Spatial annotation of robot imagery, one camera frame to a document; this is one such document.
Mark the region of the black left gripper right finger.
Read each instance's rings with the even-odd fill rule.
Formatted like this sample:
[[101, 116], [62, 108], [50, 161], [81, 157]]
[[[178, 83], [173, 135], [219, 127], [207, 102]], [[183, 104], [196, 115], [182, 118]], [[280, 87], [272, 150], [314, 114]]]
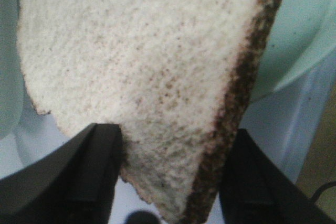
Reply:
[[225, 223], [334, 223], [238, 130], [223, 168], [219, 200]]

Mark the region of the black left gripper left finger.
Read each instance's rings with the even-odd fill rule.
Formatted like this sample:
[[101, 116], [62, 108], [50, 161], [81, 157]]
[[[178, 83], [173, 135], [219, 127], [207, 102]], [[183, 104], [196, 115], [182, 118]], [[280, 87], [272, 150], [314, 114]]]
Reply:
[[119, 126], [90, 124], [1, 179], [1, 223], [108, 223], [121, 160]]

